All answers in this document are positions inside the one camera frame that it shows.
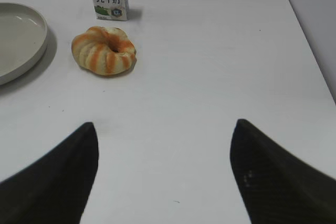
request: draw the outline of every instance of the gray wall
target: gray wall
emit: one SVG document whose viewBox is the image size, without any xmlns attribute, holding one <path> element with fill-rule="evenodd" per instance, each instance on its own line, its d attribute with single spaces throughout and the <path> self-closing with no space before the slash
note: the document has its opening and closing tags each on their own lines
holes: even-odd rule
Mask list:
<svg viewBox="0 0 336 224">
<path fill-rule="evenodd" d="M 336 100 L 336 0 L 290 0 Z"/>
</svg>

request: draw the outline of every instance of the table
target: table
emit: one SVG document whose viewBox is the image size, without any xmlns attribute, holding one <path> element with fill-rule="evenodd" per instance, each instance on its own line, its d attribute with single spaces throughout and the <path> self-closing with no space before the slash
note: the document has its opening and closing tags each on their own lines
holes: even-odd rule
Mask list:
<svg viewBox="0 0 336 224">
<path fill-rule="evenodd" d="M 100 161 L 82 224 L 249 223 L 229 163 L 246 118 L 336 177 L 336 110 L 288 0 L 130 0 L 128 22 L 92 0 L 0 0 L 39 10 L 43 59 L 0 87 L 0 179 L 93 121 Z M 116 26 L 138 54 L 116 78 L 80 69 L 75 35 Z"/>
</svg>

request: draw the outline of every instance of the plate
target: plate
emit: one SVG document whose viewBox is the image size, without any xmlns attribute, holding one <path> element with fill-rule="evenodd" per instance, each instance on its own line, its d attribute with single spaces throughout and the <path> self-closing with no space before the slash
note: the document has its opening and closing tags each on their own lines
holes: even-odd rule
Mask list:
<svg viewBox="0 0 336 224">
<path fill-rule="evenodd" d="M 46 50 L 47 34 L 47 23 L 38 11 L 0 3 L 0 85 L 35 65 Z"/>
</svg>

